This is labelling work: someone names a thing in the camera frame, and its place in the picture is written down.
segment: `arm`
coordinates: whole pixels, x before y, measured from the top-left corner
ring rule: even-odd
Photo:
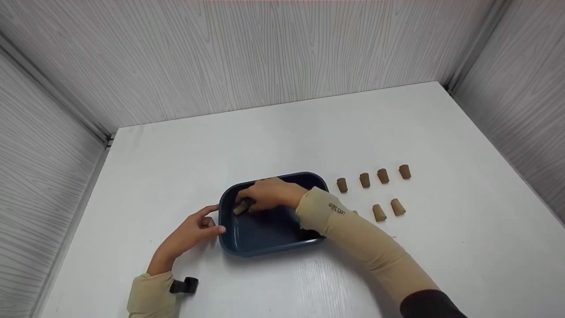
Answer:
[[[296,208],[303,228],[316,230],[364,264],[399,305],[403,317],[464,317],[392,237],[345,208],[335,196],[276,178],[257,181],[238,199],[247,196],[257,202],[250,211],[279,204]]]
[[[175,260],[198,242],[216,238],[225,232],[207,215],[217,205],[205,207],[186,220],[157,248],[147,273],[136,277],[129,293],[127,309],[130,318],[172,318],[176,296],[169,293],[173,283],[171,270]]]

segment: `black sleeve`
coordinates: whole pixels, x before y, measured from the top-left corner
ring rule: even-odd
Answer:
[[[403,318],[466,318],[449,297],[439,290],[420,290],[400,304]]]

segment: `tapered cork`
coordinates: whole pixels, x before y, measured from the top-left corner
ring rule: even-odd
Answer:
[[[377,222],[383,222],[386,220],[385,212],[378,204],[373,205],[373,214],[375,215],[375,221]]]
[[[249,206],[247,205],[247,203],[245,203],[245,201],[242,201],[238,206],[236,206],[233,209],[233,214],[235,215],[240,215],[243,211],[249,209]]]
[[[402,179],[408,180],[412,178],[412,175],[410,174],[410,168],[408,167],[408,165],[400,166],[400,168],[398,168],[398,171],[400,171],[400,175],[402,176]]]
[[[384,168],[377,171],[377,177],[379,178],[379,180],[381,180],[382,184],[387,184],[390,181],[388,178],[388,173]]]
[[[347,182],[345,182],[345,178],[339,178],[337,180],[337,187],[340,189],[341,193],[347,192]]]
[[[394,211],[394,215],[401,216],[404,213],[406,213],[406,209],[402,206],[402,204],[400,204],[400,201],[398,201],[398,199],[393,199],[390,202],[390,205],[392,206],[392,211]]]
[[[361,181],[361,185],[363,186],[363,188],[368,188],[371,186],[371,180],[369,179],[369,174],[364,172],[361,173],[361,175],[359,176],[359,180]]]

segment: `left hand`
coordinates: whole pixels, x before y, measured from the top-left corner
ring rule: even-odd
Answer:
[[[161,244],[159,250],[169,257],[177,258],[199,242],[225,233],[225,227],[217,226],[214,220],[207,216],[217,210],[218,205],[209,205],[189,215]]]

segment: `tray rim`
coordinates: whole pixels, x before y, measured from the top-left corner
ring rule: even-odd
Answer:
[[[302,175],[302,174],[309,174],[312,175],[314,177],[316,177],[317,179],[319,179],[322,184],[324,185],[324,191],[328,191],[328,185],[326,184],[325,180],[320,177],[318,174],[315,174],[313,172],[310,171],[301,171],[301,172],[295,172],[295,173],[289,173],[289,174],[283,174],[283,175],[278,175],[278,176],[274,176],[274,177],[269,177],[269,178],[284,178],[284,177],[292,177],[295,175]],[[220,198],[220,203],[218,205],[218,207],[221,208],[222,206],[222,202],[225,200],[225,196],[226,194],[233,188],[241,186],[242,184],[247,184],[247,183],[251,183],[251,182],[255,182],[257,180],[262,180],[262,179],[256,179],[256,180],[250,180],[250,181],[245,181],[245,182],[240,182],[240,183],[236,183],[234,185],[232,185],[231,187],[227,188],[224,193],[221,195]],[[222,225],[222,217],[221,217],[221,213],[218,211],[218,225]],[[292,250],[294,248],[297,248],[297,245],[300,245],[300,247],[305,247],[305,246],[310,246],[310,245],[315,245],[315,244],[319,244],[321,243],[323,240],[325,240],[325,237],[319,237],[319,238],[315,238],[315,239],[310,239],[310,240],[306,240],[306,241],[301,241],[301,242],[295,242],[295,243],[291,243],[291,244],[287,244],[287,245],[280,245],[280,246],[276,246],[276,247],[270,247],[270,248],[264,248],[261,250],[255,250],[252,252],[236,252],[230,248],[228,248],[225,243],[224,243],[224,234],[220,235],[219,237],[220,240],[220,245],[222,247],[222,249],[233,256],[239,256],[239,257],[253,257],[253,256],[260,256],[260,255],[266,255],[266,254],[271,254],[271,253],[276,253],[276,252],[283,252],[283,251],[287,251],[287,250]]]

